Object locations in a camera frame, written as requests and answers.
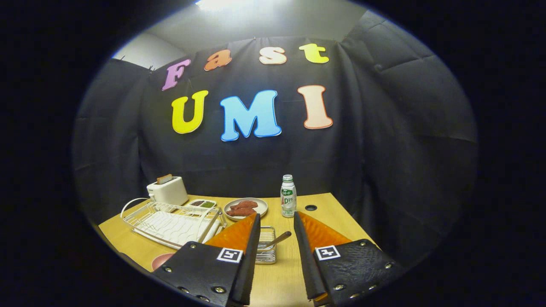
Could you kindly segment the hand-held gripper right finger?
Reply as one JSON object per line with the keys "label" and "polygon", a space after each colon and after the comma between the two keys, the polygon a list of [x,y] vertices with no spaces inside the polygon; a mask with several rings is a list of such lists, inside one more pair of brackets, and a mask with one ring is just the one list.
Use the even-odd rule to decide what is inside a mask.
{"label": "hand-held gripper right finger", "polygon": [[351,240],[297,212],[293,227],[307,298],[316,307],[355,307],[406,271],[368,239]]}

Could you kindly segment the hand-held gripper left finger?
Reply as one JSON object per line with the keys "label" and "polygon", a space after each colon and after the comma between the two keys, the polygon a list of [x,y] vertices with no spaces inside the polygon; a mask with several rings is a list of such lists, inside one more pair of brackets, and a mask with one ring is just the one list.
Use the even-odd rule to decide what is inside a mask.
{"label": "hand-held gripper left finger", "polygon": [[261,215],[252,214],[206,243],[189,241],[152,273],[191,307],[250,304]]}

